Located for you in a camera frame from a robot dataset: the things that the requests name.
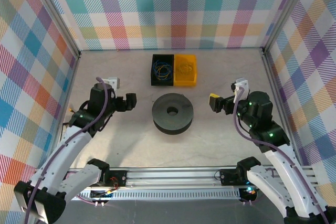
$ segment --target black cable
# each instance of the black cable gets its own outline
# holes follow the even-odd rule
[[[109,118],[107,118],[107,120],[105,121],[104,125],[102,126],[102,128],[100,128],[98,131],[101,132],[105,126],[107,125],[107,123],[109,122],[110,118],[112,117],[112,114],[109,116]]]
[[[239,124],[239,126],[241,127],[241,129],[242,129],[243,131],[249,133],[248,130],[246,130],[246,129],[242,126],[242,123],[240,122],[240,118],[238,118],[238,124]]]
[[[80,110],[83,110],[85,108],[86,105],[88,105],[89,101],[85,101],[84,103],[82,103],[82,105],[79,107]]]
[[[218,172],[220,172],[220,171],[221,171],[221,169],[215,172],[215,174],[214,174],[214,178],[215,178],[215,180],[220,180],[220,179],[216,178],[216,174],[217,174]]]

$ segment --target black tape roll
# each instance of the black tape roll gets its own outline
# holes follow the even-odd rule
[[[152,116],[155,126],[161,132],[177,135],[185,132],[191,125],[194,109],[185,96],[169,93],[154,102]]]

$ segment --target metal frame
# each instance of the metal frame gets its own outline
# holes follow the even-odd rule
[[[32,186],[35,186],[39,181],[45,164],[49,162],[49,160],[55,153],[59,152],[59,154],[50,164],[48,172],[44,175],[43,180],[40,183],[41,188],[48,188],[48,193],[54,195],[57,193],[59,185],[63,181],[64,174],[71,166],[75,158],[78,156],[79,152],[92,139],[91,135],[88,132],[81,132],[77,136],[75,136],[70,142],[66,142],[71,136],[73,136],[76,132],[80,130],[81,128],[76,126],[67,128],[67,132],[63,137],[62,141],[57,145],[56,149],[54,149],[53,153],[44,162],[42,167],[30,178],[30,184]]]
[[[256,47],[260,47],[261,45],[263,45],[263,42],[265,40],[265,37],[267,35],[268,29],[271,26],[275,16],[278,13],[278,8],[281,5],[283,0],[275,0],[272,9],[269,11],[269,14],[265,20],[265,25],[264,28],[262,29],[261,34],[258,37],[258,40],[255,44]]]
[[[70,85],[69,85],[69,89],[68,92],[66,94],[66,98],[64,101],[64,105],[63,108],[61,109],[61,115],[60,115],[60,120],[57,124],[57,129],[56,129],[56,134],[55,134],[55,138],[51,141],[48,152],[47,152],[47,157],[49,157],[52,153],[52,151],[56,148],[57,144],[59,143],[59,139],[61,138],[62,135],[62,130],[63,130],[63,119],[65,117],[65,114],[67,113],[67,106],[70,100],[70,96],[71,96],[71,92],[72,92],[72,88],[73,88],[73,84],[75,82],[75,77],[77,74],[77,70],[78,70],[78,66],[79,66],[79,62],[80,62],[80,57],[78,59],[76,59],[75,61],[75,66],[73,68],[73,73],[72,73],[72,78],[70,81]]]
[[[283,29],[286,21],[288,20],[289,16],[291,15],[294,7],[296,6],[298,0],[288,0],[285,7],[283,8],[283,11],[281,12],[281,15],[279,17],[279,20],[275,24],[268,41],[265,45],[265,53],[269,53],[271,47],[273,46],[274,42],[278,38],[279,34],[281,33],[281,30]]]
[[[167,168],[110,168],[126,170],[125,187],[120,187],[111,197],[93,198],[93,200],[189,200],[189,199],[240,199],[239,189],[251,185],[222,186],[220,169],[236,169],[236,166],[213,167],[167,167]],[[313,187],[318,185],[311,166],[302,167]],[[78,172],[80,168],[71,168],[69,172]],[[279,174],[274,170],[274,180],[284,186]],[[90,198],[90,191],[108,190],[109,187],[91,186],[80,193]]]
[[[294,150],[295,150],[295,153],[297,154],[297,159],[299,160],[299,163],[302,165],[303,160],[302,160],[302,157],[300,155],[299,148],[297,147],[296,142],[294,141],[294,134],[293,134],[292,128],[290,126],[290,123],[288,121],[285,105],[282,101],[282,98],[281,98],[281,95],[280,95],[280,92],[279,92],[279,89],[278,89],[278,86],[277,86],[277,83],[276,83],[276,78],[274,76],[274,73],[273,73],[272,68],[271,68],[271,64],[269,62],[269,57],[268,57],[268,55],[266,56],[263,53],[262,50],[260,50],[260,55],[261,55],[261,59],[262,59],[262,62],[264,64],[264,67],[265,67],[265,71],[266,71],[266,75],[267,75],[269,84],[271,86],[272,94],[274,96],[275,104],[276,104],[276,107],[277,107],[278,112],[279,112],[279,117],[280,117],[281,123],[283,125],[283,129],[284,129],[285,133],[287,134],[287,136],[289,137],[291,145],[294,147]]]
[[[75,18],[73,17],[70,7],[68,6],[66,0],[58,0],[58,2],[64,11],[65,20],[69,23],[70,27],[72,27],[72,29],[74,30],[74,33],[77,36],[77,39],[76,39],[77,45],[79,46],[81,50],[88,48],[86,41],[82,33],[80,32],[79,26],[77,22],[75,21]]]
[[[67,25],[65,24],[64,20],[62,19],[55,3],[53,0],[41,0],[43,5],[45,6],[46,10],[48,11],[51,19],[54,21],[55,25],[59,29],[60,33],[62,34],[63,38],[65,39],[68,46],[70,46],[71,52],[77,56],[77,59],[80,57],[80,50],[71,35]]]

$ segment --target tape roll hole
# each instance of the tape roll hole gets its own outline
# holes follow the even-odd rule
[[[168,115],[175,116],[178,114],[178,109],[175,107],[168,107],[167,113]]]

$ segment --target floor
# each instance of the floor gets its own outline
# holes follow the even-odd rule
[[[152,87],[152,54],[177,53],[197,56],[197,86]],[[238,135],[232,115],[216,114],[208,105],[210,93],[231,96],[230,84],[241,77],[248,79],[251,91],[267,92],[274,103],[258,49],[87,51],[79,63],[69,101],[71,108],[78,109],[89,98],[96,76],[119,77],[117,95],[133,92],[138,102],[133,111],[116,112],[72,167],[84,167],[91,158],[103,160],[111,167],[236,165],[250,156],[269,164],[259,148]],[[154,101],[171,92],[185,95],[194,107],[193,122],[180,135],[161,133],[151,115]],[[275,105],[273,115],[280,124]],[[67,112],[65,121],[70,117]]]

